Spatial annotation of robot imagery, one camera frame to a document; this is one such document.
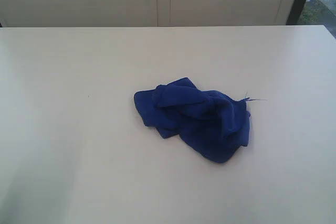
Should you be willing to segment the blue towel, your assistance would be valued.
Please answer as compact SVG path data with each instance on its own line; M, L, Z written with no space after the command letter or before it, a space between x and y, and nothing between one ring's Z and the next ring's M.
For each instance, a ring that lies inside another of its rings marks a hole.
M201 91L189 78L134 94L145 126L155 128L162 138L179 135L203 157L220 164L249 143L250 100L236 101L216 90Z

